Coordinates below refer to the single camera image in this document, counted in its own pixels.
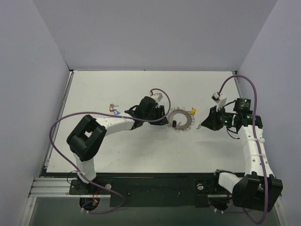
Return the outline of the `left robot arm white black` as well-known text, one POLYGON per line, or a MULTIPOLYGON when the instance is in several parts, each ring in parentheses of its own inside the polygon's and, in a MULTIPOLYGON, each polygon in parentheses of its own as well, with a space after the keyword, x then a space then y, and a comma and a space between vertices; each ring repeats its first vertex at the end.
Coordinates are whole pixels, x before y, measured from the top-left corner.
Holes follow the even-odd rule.
POLYGON ((145 120, 151 125, 168 124, 164 106, 159 105, 162 98, 161 93, 145 96, 139 105, 124 111, 120 118, 118 116, 94 118, 88 114, 79 121, 67 137, 66 142, 73 152, 79 168, 78 177, 81 180, 82 191, 91 194, 96 190, 94 156, 106 136, 137 129, 143 125, 145 120))

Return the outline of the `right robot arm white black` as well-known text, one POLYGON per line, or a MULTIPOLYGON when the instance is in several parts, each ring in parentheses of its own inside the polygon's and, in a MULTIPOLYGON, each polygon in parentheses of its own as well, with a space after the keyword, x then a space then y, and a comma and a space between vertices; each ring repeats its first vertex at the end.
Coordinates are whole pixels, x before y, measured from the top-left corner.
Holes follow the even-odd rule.
POLYGON ((232 113, 225 110, 225 98, 214 98, 214 101, 216 105, 210 108, 201 126, 213 131, 235 128, 243 146, 245 174, 240 178, 218 169, 210 180, 211 189, 216 193, 228 191, 236 207, 270 212, 282 192, 283 183, 269 166, 261 117, 251 111, 250 99, 236 99, 232 113))

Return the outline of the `round metal keyring disc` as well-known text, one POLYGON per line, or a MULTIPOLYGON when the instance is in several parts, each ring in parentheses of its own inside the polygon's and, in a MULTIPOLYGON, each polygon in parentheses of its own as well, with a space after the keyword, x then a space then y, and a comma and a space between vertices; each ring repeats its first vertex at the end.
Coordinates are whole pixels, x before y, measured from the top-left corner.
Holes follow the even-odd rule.
POLYGON ((190 115, 189 111, 184 107, 174 107, 170 110, 167 115, 168 127, 176 130, 176 131, 189 131, 195 123, 195 115, 190 115), (176 120, 177 122, 181 122, 179 128, 172 127, 172 121, 176 120))

